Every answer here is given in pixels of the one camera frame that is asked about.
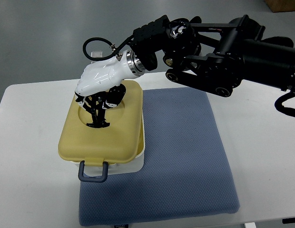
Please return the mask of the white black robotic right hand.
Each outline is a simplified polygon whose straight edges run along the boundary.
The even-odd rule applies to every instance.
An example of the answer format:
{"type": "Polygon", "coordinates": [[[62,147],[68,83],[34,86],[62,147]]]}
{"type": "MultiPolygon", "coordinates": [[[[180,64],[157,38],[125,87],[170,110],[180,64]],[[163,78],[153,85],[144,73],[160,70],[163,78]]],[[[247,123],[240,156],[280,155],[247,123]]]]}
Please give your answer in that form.
{"type": "Polygon", "coordinates": [[[112,57],[96,61],[87,65],[80,77],[75,89],[76,102],[83,108],[85,98],[119,86],[124,79],[135,79],[144,73],[145,67],[131,49],[124,51],[120,60],[112,57]]]}

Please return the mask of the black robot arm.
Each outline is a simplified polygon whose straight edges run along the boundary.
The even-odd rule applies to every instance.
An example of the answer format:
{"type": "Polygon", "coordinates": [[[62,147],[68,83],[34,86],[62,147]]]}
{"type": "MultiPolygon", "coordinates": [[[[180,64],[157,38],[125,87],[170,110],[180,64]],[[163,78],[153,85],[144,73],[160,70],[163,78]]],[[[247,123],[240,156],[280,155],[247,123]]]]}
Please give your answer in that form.
{"type": "Polygon", "coordinates": [[[91,127],[105,127],[105,111],[120,104],[124,79],[138,78],[157,68],[164,52],[166,77],[175,83],[229,97],[243,80],[285,91],[277,111],[295,117],[283,103],[295,97],[295,47],[292,39],[263,39],[265,27],[248,16],[227,24],[202,23],[200,17],[170,21],[162,16],[133,31],[112,53],[94,57],[75,90],[75,100],[92,116],[91,127]]]}

